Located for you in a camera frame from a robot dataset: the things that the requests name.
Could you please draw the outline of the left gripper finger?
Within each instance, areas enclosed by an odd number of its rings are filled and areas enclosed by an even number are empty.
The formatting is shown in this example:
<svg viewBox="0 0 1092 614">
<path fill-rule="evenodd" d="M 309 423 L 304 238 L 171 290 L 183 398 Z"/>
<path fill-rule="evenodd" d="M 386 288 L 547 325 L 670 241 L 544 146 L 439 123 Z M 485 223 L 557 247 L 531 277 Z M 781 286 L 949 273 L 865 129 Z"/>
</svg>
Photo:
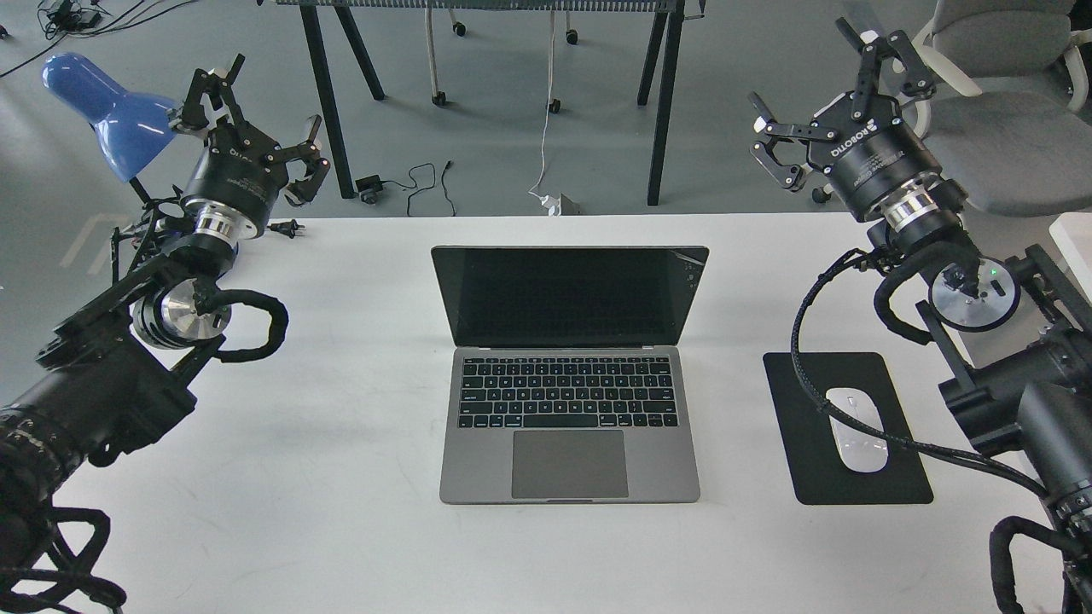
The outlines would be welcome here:
<svg viewBox="0 0 1092 614">
<path fill-rule="evenodd" d="M 274 189 L 284 194 L 290 206 L 307 206 L 316 198 L 317 190 L 324 182 L 331 164 L 322 156 L 322 147 L 317 143 L 317 132 L 323 120 L 312 115 L 305 121 L 305 134 L 300 143 L 292 147 L 281 147 L 274 143 L 272 151 L 263 154 L 263 168 L 270 175 Z M 304 174 L 295 179 L 289 177 L 289 164 L 300 162 Z"/>
<path fill-rule="evenodd" d="M 168 110 L 168 127 L 179 135 L 205 135 L 221 125 L 245 121 L 241 106 L 235 101 L 233 84 L 241 73 L 246 57 L 238 54 L 226 72 L 195 69 L 181 105 Z"/>
</svg>

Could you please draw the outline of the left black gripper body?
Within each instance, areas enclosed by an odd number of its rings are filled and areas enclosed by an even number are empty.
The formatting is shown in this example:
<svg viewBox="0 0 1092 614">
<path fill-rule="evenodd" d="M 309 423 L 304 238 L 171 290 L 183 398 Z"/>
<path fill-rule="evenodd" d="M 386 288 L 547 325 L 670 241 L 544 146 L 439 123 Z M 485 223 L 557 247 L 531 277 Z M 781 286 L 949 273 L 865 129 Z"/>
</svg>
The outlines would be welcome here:
<svg viewBox="0 0 1092 614">
<path fill-rule="evenodd" d="M 233 240 L 261 236 L 280 189 L 288 184 L 283 167 L 270 170 L 265 166 L 277 145 L 253 125 L 211 128 L 194 175 L 183 188 L 181 206 L 194 215 L 225 212 L 233 219 Z"/>
</svg>

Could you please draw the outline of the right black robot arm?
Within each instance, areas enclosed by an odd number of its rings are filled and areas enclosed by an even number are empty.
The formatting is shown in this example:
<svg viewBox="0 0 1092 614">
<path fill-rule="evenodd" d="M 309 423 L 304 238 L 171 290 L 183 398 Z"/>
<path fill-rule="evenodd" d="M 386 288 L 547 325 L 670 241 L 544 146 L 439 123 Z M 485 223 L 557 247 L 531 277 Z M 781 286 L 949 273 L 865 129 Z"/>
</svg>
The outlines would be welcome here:
<svg viewBox="0 0 1092 614">
<path fill-rule="evenodd" d="M 1089 302 L 1038 245 L 999 260 L 973 241 L 963 212 L 970 194 L 904 119 L 925 102 L 941 67 L 902 31 L 836 27 L 859 66 L 854 84 L 804 122 L 783 122 L 750 94 L 753 160 L 782 188 L 821 177 L 851 217 L 868 224 L 870 248 L 850 249 L 814 283 L 790 333 L 790 364 L 808 404 L 863 438 L 1007 479 L 1038 499 L 1048 521 L 1007 517 L 988 541 L 997 609 L 1025 610 L 1014 593 L 1014 538 L 1055 550 L 1063 562 L 1065 613 L 1089 611 Z M 968 449 L 917 442 L 865 420 L 850 387 L 822 392 L 804 365 L 804 316 L 847 269 L 881 276 L 873 307 L 886 329 L 935 345 L 951 371 L 939 386 Z"/>
</svg>

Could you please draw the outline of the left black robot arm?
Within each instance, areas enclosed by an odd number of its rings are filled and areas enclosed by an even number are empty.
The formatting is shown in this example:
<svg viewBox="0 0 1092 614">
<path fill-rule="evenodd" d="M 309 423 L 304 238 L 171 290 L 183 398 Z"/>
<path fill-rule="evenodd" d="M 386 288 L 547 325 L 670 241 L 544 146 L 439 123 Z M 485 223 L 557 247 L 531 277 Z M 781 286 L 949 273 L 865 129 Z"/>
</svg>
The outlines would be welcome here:
<svg viewBox="0 0 1092 614">
<path fill-rule="evenodd" d="M 112 233 L 134 240 L 128 272 L 55 328 L 38 353 L 43 379 L 3 408 L 3 611 L 66 610 L 82 592 L 112 613 L 124 590 L 94 576 L 110 520 L 100 510 L 58 507 L 52 497 L 78 467 L 109 467 L 159 442 L 195 409 L 189 385 L 207 362 L 265 359 L 283 345 L 288 310 L 251 290 L 222 290 L 238 244 L 266 231 L 278 194 L 311 202 L 330 172 L 317 144 L 282 147 L 246 120 L 229 70 L 195 70 L 181 102 L 130 92 L 84 55 L 54 55 L 46 86 L 97 135 L 112 174 L 141 189 L 144 170 L 174 135 L 198 135 L 202 155 L 183 189 L 143 198 L 142 219 Z"/>
</svg>

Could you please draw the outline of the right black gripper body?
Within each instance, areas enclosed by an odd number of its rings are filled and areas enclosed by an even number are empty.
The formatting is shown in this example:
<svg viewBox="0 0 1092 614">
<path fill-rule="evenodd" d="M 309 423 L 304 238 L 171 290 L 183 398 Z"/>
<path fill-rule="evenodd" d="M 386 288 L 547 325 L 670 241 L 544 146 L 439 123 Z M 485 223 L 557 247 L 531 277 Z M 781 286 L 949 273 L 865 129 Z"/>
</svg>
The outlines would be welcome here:
<svg viewBox="0 0 1092 614">
<path fill-rule="evenodd" d="M 857 110 L 857 101 L 843 93 L 814 116 L 823 135 L 834 134 L 814 143 L 814 170 L 823 172 L 855 220 L 878 223 L 868 233 L 876 246 L 970 246 L 958 217 L 963 192 L 943 180 L 943 167 L 903 121 L 898 102 L 873 95 Z"/>
</svg>

